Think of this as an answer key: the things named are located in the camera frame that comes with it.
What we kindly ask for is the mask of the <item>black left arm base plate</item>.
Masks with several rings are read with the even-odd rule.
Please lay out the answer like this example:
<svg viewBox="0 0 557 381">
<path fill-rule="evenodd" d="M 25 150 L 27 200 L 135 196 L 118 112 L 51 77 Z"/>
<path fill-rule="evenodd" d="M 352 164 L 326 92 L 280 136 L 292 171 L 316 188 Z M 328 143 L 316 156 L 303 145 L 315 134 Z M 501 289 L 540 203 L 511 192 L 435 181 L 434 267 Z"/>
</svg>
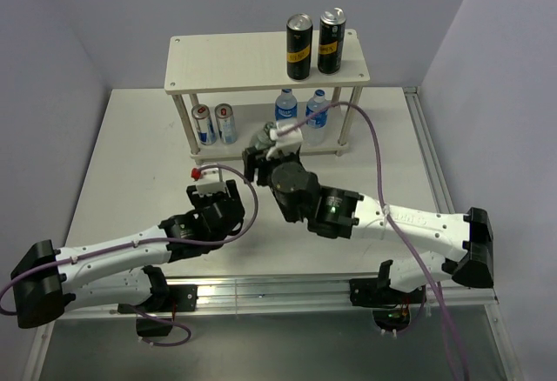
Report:
<svg viewBox="0 0 557 381">
<path fill-rule="evenodd" d="M 196 309 L 198 287 L 195 284 L 170 285 L 168 292 L 154 295 L 139 304 L 137 308 L 146 314 L 170 313 L 166 323 L 156 323 L 146 317 L 136 317 L 136 333 L 140 337 L 165 338 L 171 333 L 171 320 L 175 320 L 179 312 L 193 312 Z"/>
</svg>

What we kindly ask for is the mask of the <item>clear glass bottle green cap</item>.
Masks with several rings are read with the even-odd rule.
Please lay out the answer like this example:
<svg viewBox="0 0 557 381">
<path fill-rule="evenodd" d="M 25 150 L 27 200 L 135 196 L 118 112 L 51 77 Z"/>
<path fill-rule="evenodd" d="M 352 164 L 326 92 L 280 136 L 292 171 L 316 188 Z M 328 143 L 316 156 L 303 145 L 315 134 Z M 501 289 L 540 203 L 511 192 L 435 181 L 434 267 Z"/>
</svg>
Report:
<svg viewBox="0 0 557 381">
<path fill-rule="evenodd" d="M 248 149 L 267 151 L 275 145 L 271 138 L 271 131 L 276 129 L 274 122 L 266 122 L 250 138 Z"/>
</svg>

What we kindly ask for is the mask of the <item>dark can silver top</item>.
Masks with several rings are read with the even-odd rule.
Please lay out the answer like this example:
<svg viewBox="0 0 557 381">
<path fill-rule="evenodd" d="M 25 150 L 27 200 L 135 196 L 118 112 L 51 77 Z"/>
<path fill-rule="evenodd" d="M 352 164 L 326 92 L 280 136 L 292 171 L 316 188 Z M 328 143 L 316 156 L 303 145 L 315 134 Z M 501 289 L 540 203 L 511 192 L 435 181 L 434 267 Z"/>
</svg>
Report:
<svg viewBox="0 0 557 381">
<path fill-rule="evenodd" d="M 311 18 L 295 14 L 286 23 L 286 71 L 290 79 L 302 81 L 309 77 L 312 56 Z"/>
</svg>

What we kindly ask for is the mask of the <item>dark can yellow band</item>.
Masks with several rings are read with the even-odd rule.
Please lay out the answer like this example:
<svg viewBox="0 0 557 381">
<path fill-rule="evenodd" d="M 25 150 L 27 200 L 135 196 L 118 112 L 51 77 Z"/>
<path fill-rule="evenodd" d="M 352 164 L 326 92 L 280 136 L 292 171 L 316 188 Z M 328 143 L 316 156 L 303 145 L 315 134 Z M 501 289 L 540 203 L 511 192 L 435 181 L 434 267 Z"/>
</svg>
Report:
<svg viewBox="0 0 557 381">
<path fill-rule="evenodd" d="M 342 61 L 346 15 L 341 8 L 326 10 L 320 17 L 318 69 L 332 75 L 339 71 Z"/>
</svg>

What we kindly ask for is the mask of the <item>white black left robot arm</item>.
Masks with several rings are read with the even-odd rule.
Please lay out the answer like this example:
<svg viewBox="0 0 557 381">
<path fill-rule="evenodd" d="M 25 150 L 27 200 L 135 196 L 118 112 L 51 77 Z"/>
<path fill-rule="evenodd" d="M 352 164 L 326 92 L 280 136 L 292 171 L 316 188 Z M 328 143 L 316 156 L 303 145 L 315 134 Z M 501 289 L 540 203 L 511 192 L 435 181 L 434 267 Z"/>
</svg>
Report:
<svg viewBox="0 0 557 381">
<path fill-rule="evenodd" d="M 233 180 L 187 188 L 193 206 L 136 235 L 77 248 L 33 244 L 10 274 L 21 329 L 36 328 L 66 311 L 131 304 L 159 311 L 170 299 L 160 265 L 201 257 L 236 237 L 245 209 Z"/>
</svg>

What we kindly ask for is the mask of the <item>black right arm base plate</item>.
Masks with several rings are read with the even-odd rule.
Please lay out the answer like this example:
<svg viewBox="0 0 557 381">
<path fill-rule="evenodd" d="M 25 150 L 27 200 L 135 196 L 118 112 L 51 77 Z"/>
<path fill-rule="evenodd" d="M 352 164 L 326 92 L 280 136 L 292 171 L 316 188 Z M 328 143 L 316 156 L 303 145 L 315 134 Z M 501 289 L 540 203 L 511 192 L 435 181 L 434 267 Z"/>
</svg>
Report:
<svg viewBox="0 0 557 381">
<path fill-rule="evenodd" d="M 370 277 L 349 280 L 352 306 L 363 308 L 394 308 L 404 304 L 421 304 L 425 297 L 423 289 L 410 292 L 395 290 L 389 279 Z"/>
</svg>

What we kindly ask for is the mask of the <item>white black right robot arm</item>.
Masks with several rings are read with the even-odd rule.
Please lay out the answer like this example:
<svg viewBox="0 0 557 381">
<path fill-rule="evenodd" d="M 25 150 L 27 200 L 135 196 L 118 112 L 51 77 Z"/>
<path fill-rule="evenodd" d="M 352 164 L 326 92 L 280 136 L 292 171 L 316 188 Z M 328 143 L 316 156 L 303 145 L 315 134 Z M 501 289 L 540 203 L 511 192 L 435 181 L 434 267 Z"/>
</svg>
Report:
<svg viewBox="0 0 557 381">
<path fill-rule="evenodd" d="M 305 222 L 320 237 L 409 241 L 419 249 L 416 258 L 380 264 L 369 291 L 384 301 L 396 302 L 405 293 L 445 280 L 493 288 L 493 230 L 485 210 L 440 214 L 382 205 L 356 191 L 320 184 L 298 152 L 272 154 L 250 147 L 242 160 L 245 177 L 271 190 L 286 222 Z"/>
</svg>

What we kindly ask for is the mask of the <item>Pocari Sweat bottle blue cap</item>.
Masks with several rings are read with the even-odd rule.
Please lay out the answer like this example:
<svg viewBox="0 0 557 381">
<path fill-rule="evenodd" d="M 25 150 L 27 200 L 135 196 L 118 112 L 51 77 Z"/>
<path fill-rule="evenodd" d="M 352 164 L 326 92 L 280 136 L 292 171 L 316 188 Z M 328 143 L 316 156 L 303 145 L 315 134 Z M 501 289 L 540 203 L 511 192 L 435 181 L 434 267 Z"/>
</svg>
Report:
<svg viewBox="0 0 557 381">
<path fill-rule="evenodd" d="M 305 116 L 312 117 L 304 126 L 305 143 L 310 146 L 321 145 L 325 139 L 328 112 L 325 107 L 328 102 L 323 90 L 315 90 L 313 96 L 308 100 Z"/>
</svg>

